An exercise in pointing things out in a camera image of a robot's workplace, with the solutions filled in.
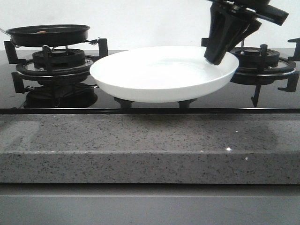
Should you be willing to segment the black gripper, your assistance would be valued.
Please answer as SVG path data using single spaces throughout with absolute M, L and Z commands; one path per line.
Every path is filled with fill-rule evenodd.
M 270 0 L 212 0 L 210 7 L 210 34 L 204 57 L 219 65 L 225 53 L 256 32 L 261 22 L 248 17 L 260 18 L 282 25 L 289 13 L 270 5 Z

